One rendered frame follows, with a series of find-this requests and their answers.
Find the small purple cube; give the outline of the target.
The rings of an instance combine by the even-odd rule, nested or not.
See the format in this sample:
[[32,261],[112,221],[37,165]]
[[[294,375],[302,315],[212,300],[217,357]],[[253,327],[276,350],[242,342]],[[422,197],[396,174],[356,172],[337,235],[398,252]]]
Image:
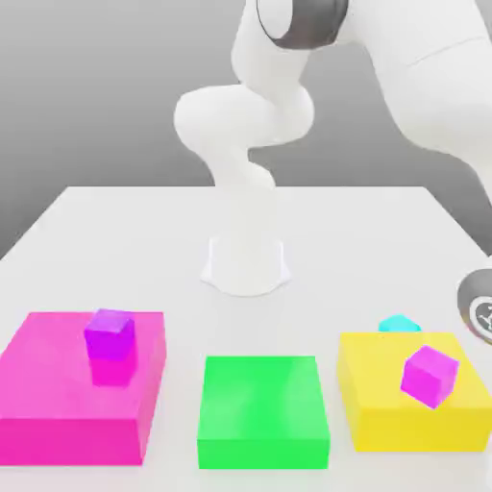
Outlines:
[[135,344],[135,317],[125,310],[98,309],[84,328],[90,359],[123,360]]

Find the small cyan cube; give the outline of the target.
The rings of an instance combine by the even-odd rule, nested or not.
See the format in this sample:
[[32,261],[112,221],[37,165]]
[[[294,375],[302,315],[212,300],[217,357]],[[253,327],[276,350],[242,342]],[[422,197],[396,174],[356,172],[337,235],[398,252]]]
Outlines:
[[420,332],[421,327],[402,314],[394,314],[379,322],[380,332]]

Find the small pink cube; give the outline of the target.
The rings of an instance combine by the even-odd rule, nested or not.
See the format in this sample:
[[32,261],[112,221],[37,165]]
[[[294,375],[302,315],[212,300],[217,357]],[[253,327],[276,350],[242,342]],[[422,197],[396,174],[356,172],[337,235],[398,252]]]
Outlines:
[[91,359],[89,366],[94,385],[125,387],[135,375],[137,361],[134,357],[122,360]]

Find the small magenta cube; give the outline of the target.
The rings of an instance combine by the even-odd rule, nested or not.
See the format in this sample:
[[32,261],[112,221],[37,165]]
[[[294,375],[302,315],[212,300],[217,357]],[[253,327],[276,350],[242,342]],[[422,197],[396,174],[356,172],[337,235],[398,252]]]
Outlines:
[[455,358],[424,345],[406,360],[400,389],[437,409],[454,391],[459,364]]

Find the large green box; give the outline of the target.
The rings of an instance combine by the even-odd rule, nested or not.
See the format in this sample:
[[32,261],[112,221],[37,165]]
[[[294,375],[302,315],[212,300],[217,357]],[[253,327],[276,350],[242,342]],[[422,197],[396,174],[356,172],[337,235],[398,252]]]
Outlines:
[[206,358],[197,431],[201,469],[326,469],[330,450],[314,356]]

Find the large yellow box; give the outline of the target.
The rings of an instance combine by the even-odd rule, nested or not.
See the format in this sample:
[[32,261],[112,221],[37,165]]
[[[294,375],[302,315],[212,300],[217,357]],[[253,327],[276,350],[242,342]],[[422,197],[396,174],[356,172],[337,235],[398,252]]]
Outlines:
[[[453,392],[432,409],[401,390],[406,361],[429,346],[459,362]],[[492,395],[447,332],[344,332],[337,376],[359,452],[482,452]]]

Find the large pink box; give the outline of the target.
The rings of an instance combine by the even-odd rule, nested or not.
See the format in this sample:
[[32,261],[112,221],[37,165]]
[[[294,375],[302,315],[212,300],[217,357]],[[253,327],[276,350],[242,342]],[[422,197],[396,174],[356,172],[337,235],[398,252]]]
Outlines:
[[0,355],[0,466],[142,464],[166,359],[164,316],[135,314],[137,369],[92,383],[88,312],[32,312]]

